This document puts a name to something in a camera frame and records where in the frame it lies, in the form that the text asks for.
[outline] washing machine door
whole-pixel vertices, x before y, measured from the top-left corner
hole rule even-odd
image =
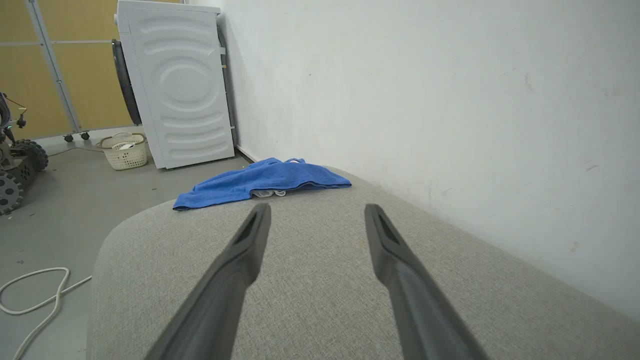
[[[138,112],[138,104],[136,104],[136,97],[133,94],[133,87],[131,87],[131,80],[129,80],[129,73],[127,72],[127,63],[124,60],[124,53],[122,52],[121,43],[112,39],[111,46],[113,47],[113,61],[116,63],[116,74],[118,74],[118,81],[120,82],[120,89],[122,90],[122,97],[124,97],[124,103],[129,110],[129,116],[134,124],[142,124],[140,119],[140,112]]]

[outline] white plastic basket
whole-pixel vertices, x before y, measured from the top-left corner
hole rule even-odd
[[[115,170],[127,170],[147,164],[146,141],[144,134],[117,133],[100,140],[96,146],[104,151],[111,167]]]

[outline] white cable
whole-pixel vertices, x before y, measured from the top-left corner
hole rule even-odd
[[[22,342],[22,344],[20,344],[20,347],[18,348],[18,351],[15,352],[15,355],[13,356],[13,360],[18,360],[22,357],[22,354],[24,353],[24,350],[26,349],[27,345],[29,345],[29,343],[31,343],[31,340],[33,340],[33,338],[35,338],[36,334],[38,333],[38,331],[42,330],[43,327],[45,327],[50,321],[51,319],[56,316],[56,314],[58,313],[58,311],[60,310],[60,298],[62,297],[63,294],[66,294],[68,292],[70,292],[71,290],[77,288],[78,286],[84,284],[85,282],[91,280],[91,277],[87,277],[84,280],[78,281],[77,283],[75,283],[72,286],[69,286],[68,288],[62,290],[62,288],[65,287],[65,285],[67,284],[67,279],[69,278],[69,269],[68,268],[48,268],[48,269],[42,269],[42,270],[38,270],[38,271],[34,271],[34,272],[30,272],[28,274],[24,274],[20,277],[16,277],[15,279],[11,280],[10,282],[2,285],[2,288],[0,288],[0,297],[2,296],[2,292],[4,291],[4,289],[6,289],[9,285],[13,284],[14,282],[18,282],[22,279],[24,279],[25,277],[29,277],[31,275],[36,275],[36,274],[40,274],[43,272],[48,272],[48,271],[55,271],[55,270],[64,270],[65,271],[65,276],[62,278],[62,281],[60,281],[60,285],[58,285],[58,290],[56,291],[56,294],[50,298],[48,298],[47,300],[39,303],[36,306],[32,306],[29,309],[26,310],[21,310],[21,311],[14,311],[14,310],[9,310],[6,307],[4,307],[2,305],[2,302],[0,301],[0,310],[4,311],[7,314],[10,315],[22,315],[22,314],[26,314],[28,312],[34,311],[35,309],[40,309],[41,307],[47,305],[48,303],[50,303],[51,301],[53,301],[54,299],[56,300],[56,303],[53,307],[53,311],[51,311],[51,314],[49,314],[49,316],[47,316],[44,320],[42,320],[42,322],[36,326],[35,329],[33,329],[29,335],[27,335],[26,338],[24,338],[24,341]]]

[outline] white cloth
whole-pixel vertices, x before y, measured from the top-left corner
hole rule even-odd
[[[278,196],[287,195],[287,192],[284,190],[251,190],[251,195],[255,195],[257,197],[269,197],[274,193]]]

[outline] baseboard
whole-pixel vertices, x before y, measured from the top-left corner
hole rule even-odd
[[[254,163],[262,160],[262,159],[258,158],[257,156],[254,156],[252,153],[248,152],[247,150],[243,149],[243,147],[241,147],[240,145],[236,145],[236,149],[238,149],[238,151],[242,152],[247,158],[250,158]]]

